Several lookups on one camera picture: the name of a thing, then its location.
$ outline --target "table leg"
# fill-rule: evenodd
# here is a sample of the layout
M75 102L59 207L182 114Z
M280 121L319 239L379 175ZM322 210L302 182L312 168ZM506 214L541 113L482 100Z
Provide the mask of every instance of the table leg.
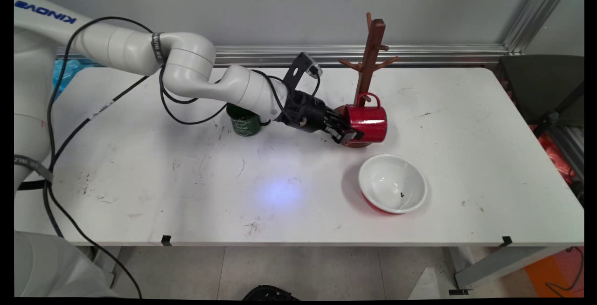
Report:
M457 258L454 260L454 266L457 268L454 275L456 285L459 289L471 289L475 285L505 276L564 249L546 246L506 246L460 271L458 265L462 267L465 264L458 263ZM450 250L453 259L458 251L458 248Z

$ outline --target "mug handle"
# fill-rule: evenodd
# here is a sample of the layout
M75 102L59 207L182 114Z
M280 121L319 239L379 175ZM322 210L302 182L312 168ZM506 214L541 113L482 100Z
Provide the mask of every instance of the mug handle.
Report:
M261 122L261 116L259 116L259 115L257 116L257 120L259 121L259 125L260 125L260 126L266 126L266 125L269 125L269 123L271 122L271 120L267 120L267 122L266 122L266 123L262 123L262 122Z
M365 95L371 95L372 97L375 97L375 99L377 100L377 107L381 107L381 103L379 101L379 97L377 97L377 95L373 94L373 93L360 93L358 97L356 97L356 103L359 103L359 101L361 100L361 97L364 97Z

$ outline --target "kinova logo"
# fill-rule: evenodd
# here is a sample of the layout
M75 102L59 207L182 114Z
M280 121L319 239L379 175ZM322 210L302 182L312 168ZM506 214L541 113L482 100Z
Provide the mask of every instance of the kinova logo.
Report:
M56 18L56 20L60 20L65 23L75 24L75 21L76 21L76 18L72 18L70 16L67 16L66 14L56 14L56 11L46 9L41 6L36 7L35 5L30 5L27 2L23 2L23 1L14 2L14 6L19 7L21 9L25 9L25 10L31 9L32 12L35 12L37 14L43 14L48 17L53 16L54 18Z

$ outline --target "wooden mug tree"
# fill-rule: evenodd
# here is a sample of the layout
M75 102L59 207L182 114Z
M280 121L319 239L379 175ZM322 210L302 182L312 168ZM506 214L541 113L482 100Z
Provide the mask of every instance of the wooden mug tree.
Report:
M356 84L356 93L354 94L354 105L356 107L363 107L365 100L371 101L371 98L365 95L361 97L361 100L357 103L357 97L361 93L367 93L369 91L369 85L371 84L371 77L373 72L395 62L398 57L388 59L379 65L376 65L377 55L380 50L387 51L390 48L386 45L382 45L383 33L386 30L386 24L381 19L371 20L371 13L367 13L367 27L369 28L369 36L367 36L367 45L365 45L365 53L363 54L363 61L357 65L346 61L345 59L339 59L339 63L348 66L355 71L359 72L359 82Z

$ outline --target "gray wall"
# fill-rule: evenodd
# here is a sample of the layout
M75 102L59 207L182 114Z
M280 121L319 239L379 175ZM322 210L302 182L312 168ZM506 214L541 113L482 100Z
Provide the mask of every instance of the gray wall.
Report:
M526 0L50 0L92 18L137 20L224 45L364 44L365 13L385 44L496 44Z
M584 56L584 0L561 0L525 54Z

